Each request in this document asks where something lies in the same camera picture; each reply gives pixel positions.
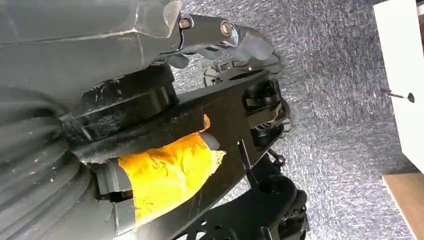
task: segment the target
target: mounting hole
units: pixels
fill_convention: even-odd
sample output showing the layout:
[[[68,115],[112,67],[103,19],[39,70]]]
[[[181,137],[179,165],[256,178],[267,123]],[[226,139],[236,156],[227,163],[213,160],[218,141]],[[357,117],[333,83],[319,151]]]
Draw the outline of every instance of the mounting hole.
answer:
[[[263,71],[263,69],[258,69],[258,70],[254,70],[254,71],[244,72],[244,73],[241,73],[241,74],[239,74],[237,76],[233,76],[229,80],[230,81],[233,81],[233,80],[238,80],[238,79],[242,79],[242,78],[247,78],[247,77],[250,77],[252,75],[255,75],[255,74],[259,73],[259,72],[262,72],[262,71]]]
[[[407,98],[411,103],[415,103],[415,97],[412,93],[409,93]]]
[[[179,236],[178,238],[176,238],[176,239],[174,239],[174,240],[187,240],[187,237],[188,237],[189,235],[187,234],[187,233],[185,233],[185,234],[183,234],[183,235],[181,235],[181,236]]]
[[[206,234],[206,232],[204,232],[204,231],[197,231],[196,240],[200,240],[205,234]]]

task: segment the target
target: wooden board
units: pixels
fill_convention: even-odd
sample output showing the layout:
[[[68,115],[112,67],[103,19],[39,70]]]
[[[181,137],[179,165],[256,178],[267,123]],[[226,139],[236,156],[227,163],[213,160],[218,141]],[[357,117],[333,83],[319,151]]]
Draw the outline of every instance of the wooden board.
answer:
[[[384,175],[383,181],[416,240],[424,240],[424,174]]]

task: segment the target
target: black mechanism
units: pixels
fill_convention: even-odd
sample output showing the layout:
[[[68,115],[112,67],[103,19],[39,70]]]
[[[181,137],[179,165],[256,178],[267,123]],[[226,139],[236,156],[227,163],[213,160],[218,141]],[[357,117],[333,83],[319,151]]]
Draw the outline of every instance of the black mechanism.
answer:
[[[80,117],[71,112],[66,116],[68,120],[64,119],[63,134],[69,142],[75,143],[71,151],[85,163],[102,163],[106,159],[169,144],[202,129],[204,114],[210,118],[212,125],[206,132],[227,152],[222,165],[193,198],[142,225],[137,230],[139,239],[167,240],[185,234],[192,239],[199,231],[205,232],[205,239],[216,240],[291,239],[299,234],[300,237],[308,222],[305,215],[299,217],[300,213],[292,213],[292,208],[299,204],[303,208],[306,195],[281,175],[282,156],[270,149],[290,130],[290,110],[280,96],[278,83],[269,80],[270,72],[264,69],[243,72],[230,79],[221,78],[219,84],[175,95],[172,85],[168,85],[168,89],[164,87],[173,81],[171,74],[165,75],[168,69],[166,65],[152,66],[147,73],[157,75],[140,72],[120,81],[107,81],[84,94],[86,102],[81,108],[85,111],[81,108],[75,111],[84,112],[78,115]],[[138,88],[142,89],[140,91],[134,90],[134,84],[128,84],[144,76],[158,81],[151,88]],[[161,94],[151,94],[157,89],[162,89]],[[129,99],[118,101],[119,96],[129,96]],[[102,128],[104,124],[99,119],[104,116],[109,119],[108,126],[119,127]],[[80,133],[78,140],[75,133]],[[276,158],[274,163],[268,151]],[[250,191],[208,210],[244,175],[252,186]],[[119,189],[104,196],[122,199],[117,191]],[[293,223],[292,219],[299,219],[301,224]],[[152,236],[152,229],[158,226],[160,234],[156,232],[154,234],[158,235]]]
[[[178,3],[5,3],[0,19],[14,24],[0,24],[0,240],[305,239],[306,193],[271,149],[291,129],[283,59],[260,32],[180,15]],[[170,65],[224,52],[235,60],[208,67],[204,88],[176,94]],[[134,229],[117,158],[199,131],[205,114],[202,137],[226,151],[222,164],[192,198]],[[249,191],[212,208],[245,176]]]

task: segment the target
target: gray carpet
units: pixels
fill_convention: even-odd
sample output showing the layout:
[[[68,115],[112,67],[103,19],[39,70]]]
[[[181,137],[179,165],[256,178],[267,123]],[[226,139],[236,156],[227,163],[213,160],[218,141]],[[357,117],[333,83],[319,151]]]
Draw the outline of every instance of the gray carpet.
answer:
[[[382,175],[414,166],[401,154],[372,3],[366,0],[185,0],[183,12],[262,31],[283,56],[279,75],[294,130],[274,148],[309,196],[310,240],[413,239]],[[200,88],[193,57],[175,87]],[[248,189],[242,181],[221,203]]]

